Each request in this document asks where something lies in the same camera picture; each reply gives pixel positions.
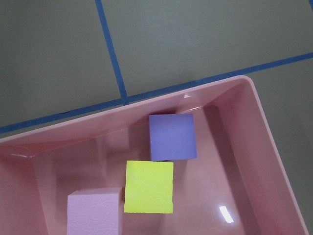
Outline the pink plastic bin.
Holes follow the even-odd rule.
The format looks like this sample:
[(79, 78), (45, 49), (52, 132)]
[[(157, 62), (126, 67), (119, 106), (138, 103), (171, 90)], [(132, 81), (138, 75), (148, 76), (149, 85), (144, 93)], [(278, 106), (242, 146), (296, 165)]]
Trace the pink plastic bin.
[(123, 234), (308, 233), (241, 75), (1, 139), (1, 234), (66, 234), (68, 195), (123, 187), (126, 161), (149, 159), (149, 115), (171, 113), (193, 114), (198, 156), (174, 164), (173, 213), (123, 213)]

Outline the yellow foam block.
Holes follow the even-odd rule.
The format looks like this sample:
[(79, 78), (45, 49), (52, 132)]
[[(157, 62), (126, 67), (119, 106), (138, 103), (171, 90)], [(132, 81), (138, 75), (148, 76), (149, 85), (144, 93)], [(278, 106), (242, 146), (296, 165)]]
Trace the yellow foam block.
[(125, 213), (173, 213), (173, 162), (127, 161)]

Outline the pink foam block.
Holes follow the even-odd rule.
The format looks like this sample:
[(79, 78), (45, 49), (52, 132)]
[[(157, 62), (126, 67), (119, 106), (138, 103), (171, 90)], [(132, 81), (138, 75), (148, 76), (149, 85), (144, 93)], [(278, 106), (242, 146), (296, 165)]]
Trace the pink foam block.
[(122, 188), (85, 188), (67, 197), (68, 235), (122, 234)]

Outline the purple foam block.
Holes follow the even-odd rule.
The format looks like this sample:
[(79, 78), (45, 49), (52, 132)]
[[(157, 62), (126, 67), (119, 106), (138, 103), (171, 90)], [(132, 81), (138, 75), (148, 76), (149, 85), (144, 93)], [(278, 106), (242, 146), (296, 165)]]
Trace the purple foam block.
[(151, 160), (177, 161), (197, 157), (193, 114), (149, 116)]

